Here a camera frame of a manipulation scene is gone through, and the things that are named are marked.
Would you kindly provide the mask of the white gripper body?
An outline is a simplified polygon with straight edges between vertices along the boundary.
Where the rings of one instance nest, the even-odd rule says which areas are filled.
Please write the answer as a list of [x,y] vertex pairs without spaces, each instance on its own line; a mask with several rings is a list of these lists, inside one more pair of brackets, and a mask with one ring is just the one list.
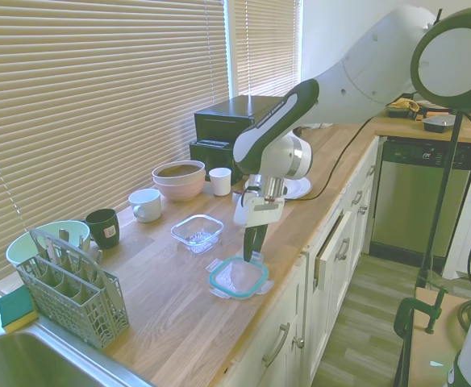
[[236,225],[245,228],[276,223],[282,216],[284,205],[283,198],[267,200],[256,195],[245,195],[236,204],[233,220]]

